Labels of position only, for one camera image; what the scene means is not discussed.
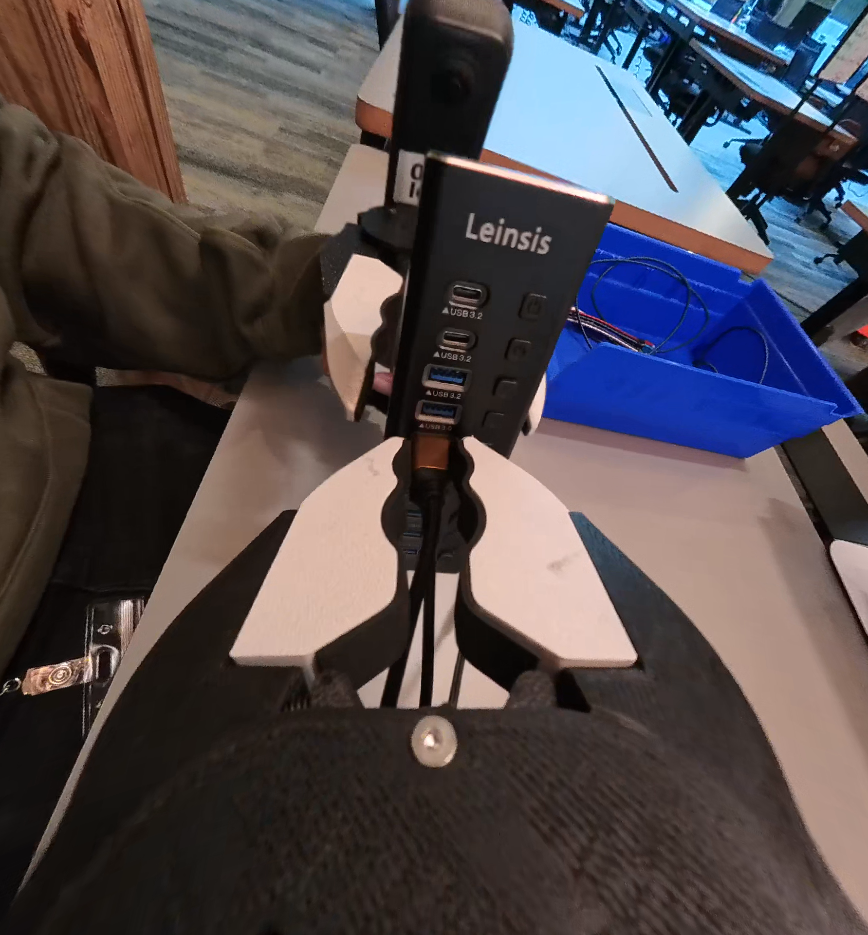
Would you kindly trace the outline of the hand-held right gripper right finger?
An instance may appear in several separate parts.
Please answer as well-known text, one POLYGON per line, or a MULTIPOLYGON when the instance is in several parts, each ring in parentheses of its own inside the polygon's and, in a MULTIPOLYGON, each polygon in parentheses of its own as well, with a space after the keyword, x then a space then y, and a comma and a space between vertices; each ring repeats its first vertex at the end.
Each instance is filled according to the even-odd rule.
POLYGON ((523 468, 462 440, 474 530, 457 646, 486 676, 629 669, 638 652, 568 508, 523 468))

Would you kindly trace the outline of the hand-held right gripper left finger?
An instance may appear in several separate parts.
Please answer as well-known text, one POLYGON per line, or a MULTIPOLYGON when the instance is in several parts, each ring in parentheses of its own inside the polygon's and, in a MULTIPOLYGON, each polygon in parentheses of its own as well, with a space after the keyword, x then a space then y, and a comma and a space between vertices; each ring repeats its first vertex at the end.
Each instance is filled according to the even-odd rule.
POLYGON ((408 642, 404 527, 410 445, 388 438, 301 503, 230 649, 242 667, 374 679, 408 642))

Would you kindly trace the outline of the black usb hub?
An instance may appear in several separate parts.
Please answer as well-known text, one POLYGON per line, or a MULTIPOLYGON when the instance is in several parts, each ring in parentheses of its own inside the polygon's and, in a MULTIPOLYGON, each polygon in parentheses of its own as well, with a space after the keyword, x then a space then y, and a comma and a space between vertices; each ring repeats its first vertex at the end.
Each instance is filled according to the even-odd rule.
POLYGON ((472 436, 509 457, 612 213, 568 183, 443 153, 424 186, 385 437, 472 436))

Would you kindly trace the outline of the person's left forearm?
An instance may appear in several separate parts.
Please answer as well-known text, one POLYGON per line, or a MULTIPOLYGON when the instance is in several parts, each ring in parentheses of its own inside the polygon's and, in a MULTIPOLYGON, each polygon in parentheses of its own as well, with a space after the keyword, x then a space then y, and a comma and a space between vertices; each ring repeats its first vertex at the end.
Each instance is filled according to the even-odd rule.
POLYGON ((0 93, 0 315, 20 342, 209 382, 316 356, 323 241, 176 204, 0 93))

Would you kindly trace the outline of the white desk with wooden edge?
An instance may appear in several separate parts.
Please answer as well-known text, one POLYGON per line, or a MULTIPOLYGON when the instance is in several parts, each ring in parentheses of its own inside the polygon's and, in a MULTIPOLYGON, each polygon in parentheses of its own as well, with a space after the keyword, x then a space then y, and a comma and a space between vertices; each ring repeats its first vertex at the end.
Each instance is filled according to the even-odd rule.
POLYGON ((514 30, 485 162, 607 195, 622 228, 760 274, 772 253, 638 79, 538 27, 514 30))

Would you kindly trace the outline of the grey desk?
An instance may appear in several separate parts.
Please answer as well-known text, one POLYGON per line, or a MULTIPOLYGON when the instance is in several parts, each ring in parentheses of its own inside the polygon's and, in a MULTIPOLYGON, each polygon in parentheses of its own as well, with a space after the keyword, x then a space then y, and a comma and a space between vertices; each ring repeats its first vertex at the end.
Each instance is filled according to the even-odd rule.
POLYGON ((513 462, 586 515, 642 671, 589 711, 279 711, 226 662, 278 506, 368 441, 305 368, 231 416, 3 933, 868 933, 868 648, 778 456, 552 423, 513 462))

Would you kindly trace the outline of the blue plastic bin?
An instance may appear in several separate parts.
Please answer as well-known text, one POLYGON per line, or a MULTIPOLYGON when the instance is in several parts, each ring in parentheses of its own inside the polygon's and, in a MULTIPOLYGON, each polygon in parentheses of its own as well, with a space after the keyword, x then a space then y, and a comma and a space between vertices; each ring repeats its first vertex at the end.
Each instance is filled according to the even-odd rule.
POLYGON ((577 305, 650 347, 568 324, 547 418, 748 458, 863 412, 771 287, 724 263, 610 224, 577 305))

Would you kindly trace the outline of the badge holder with clip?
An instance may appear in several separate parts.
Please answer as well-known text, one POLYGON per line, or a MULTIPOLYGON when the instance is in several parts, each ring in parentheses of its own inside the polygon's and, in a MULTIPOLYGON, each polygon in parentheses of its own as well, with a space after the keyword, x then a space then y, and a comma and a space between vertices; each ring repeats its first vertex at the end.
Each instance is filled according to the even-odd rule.
POLYGON ((90 602, 85 611, 82 656, 32 667, 7 679, 0 697, 37 696, 80 690, 80 737, 85 740, 144 612, 144 595, 114 596, 90 602))

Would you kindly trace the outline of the black office chair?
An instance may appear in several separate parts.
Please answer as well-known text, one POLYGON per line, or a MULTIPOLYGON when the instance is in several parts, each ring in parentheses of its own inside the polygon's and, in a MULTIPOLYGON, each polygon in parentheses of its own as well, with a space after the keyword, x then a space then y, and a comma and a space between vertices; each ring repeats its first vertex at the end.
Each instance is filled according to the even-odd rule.
POLYGON ((767 247, 770 239, 763 207, 777 198, 802 206, 805 216, 820 213, 825 218, 824 226, 832 222, 825 195, 835 187, 845 156, 845 147, 831 137, 825 137, 800 158, 776 149, 770 139, 767 135, 761 140, 740 141, 743 169, 726 192, 767 247))

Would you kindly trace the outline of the wooden pillar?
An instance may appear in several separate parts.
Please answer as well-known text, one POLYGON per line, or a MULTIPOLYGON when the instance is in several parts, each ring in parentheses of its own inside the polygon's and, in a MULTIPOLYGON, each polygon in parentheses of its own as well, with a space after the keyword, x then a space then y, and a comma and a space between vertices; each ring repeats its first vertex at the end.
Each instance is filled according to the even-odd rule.
POLYGON ((141 1, 0 1, 0 92, 187 201, 141 1))

